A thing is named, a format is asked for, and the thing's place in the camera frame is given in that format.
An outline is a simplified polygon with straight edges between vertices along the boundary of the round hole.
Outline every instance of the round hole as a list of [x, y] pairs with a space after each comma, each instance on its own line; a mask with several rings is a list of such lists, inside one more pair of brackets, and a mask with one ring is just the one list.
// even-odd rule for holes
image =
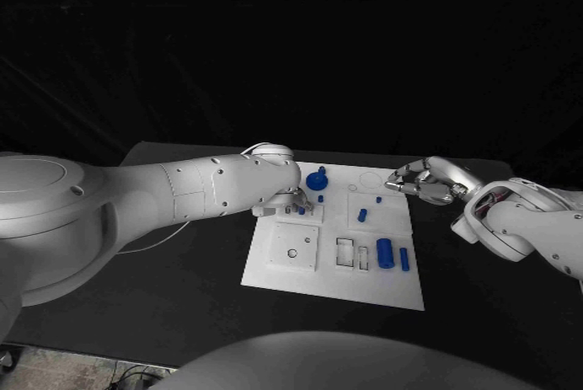
[[76, 185], [70, 187], [70, 191], [72, 191], [77, 196], [82, 196], [82, 194], [83, 194], [82, 188], [80, 188], [79, 186], [76, 186]]

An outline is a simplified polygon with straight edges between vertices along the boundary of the table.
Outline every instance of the table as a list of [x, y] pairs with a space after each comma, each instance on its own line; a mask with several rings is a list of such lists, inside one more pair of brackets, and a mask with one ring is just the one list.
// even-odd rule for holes
[[[122, 165], [240, 152], [240, 148], [139, 143]], [[295, 152], [295, 160], [398, 168], [416, 157]], [[507, 164], [457, 160], [483, 180]], [[191, 222], [154, 249], [118, 255], [69, 295], [22, 309], [12, 344], [180, 366], [258, 335], [331, 330], [427, 346], [491, 366], [543, 388], [578, 388], [583, 304], [578, 282], [532, 254], [510, 263], [448, 229], [463, 204], [408, 197], [425, 311], [240, 286], [255, 227], [249, 211]], [[139, 248], [175, 226], [139, 238]]]

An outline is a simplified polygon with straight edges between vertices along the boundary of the black curtain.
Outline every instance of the black curtain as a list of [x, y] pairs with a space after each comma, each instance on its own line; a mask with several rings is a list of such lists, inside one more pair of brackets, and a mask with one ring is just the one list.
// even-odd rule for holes
[[583, 187], [579, 0], [20, 0], [1, 13], [1, 150], [116, 165], [139, 141], [271, 141], [497, 159]]

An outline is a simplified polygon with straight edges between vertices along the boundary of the white platform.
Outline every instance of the white platform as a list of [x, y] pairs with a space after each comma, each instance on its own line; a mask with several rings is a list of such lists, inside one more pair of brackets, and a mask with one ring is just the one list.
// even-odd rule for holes
[[[406, 200], [403, 194], [382, 186], [393, 170], [297, 164], [300, 187], [315, 208], [304, 215], [278, 209], [274, 216], [256, 219], [240, 284], [424, 310]], [[321, 165], [328, 183], [313, 191], [305, 188], [304, 177]], [[357, 221], [360, 209], [367, 210], [364, 222]], [[392, 241], [395, 267], [389, 270], [377, 265], [379, 238]], [[401, 269], [399, 248], [408, 251], [408, 272]]]

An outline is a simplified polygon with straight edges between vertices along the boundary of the floor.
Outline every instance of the floor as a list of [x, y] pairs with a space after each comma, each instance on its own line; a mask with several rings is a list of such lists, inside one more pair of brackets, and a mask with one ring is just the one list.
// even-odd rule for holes
[[[111, 378], [115, 382], [131, 366], [135, 368], [129, 373], [145, 370], [147, 373], [167, 377], [174, 372], [162, 367], [24, 348], [14, 371], [0, 376], [0, 390], [103, 390]], [[129, 376], [118, 390], [134, 390], [138, 378], [139, 375]]]

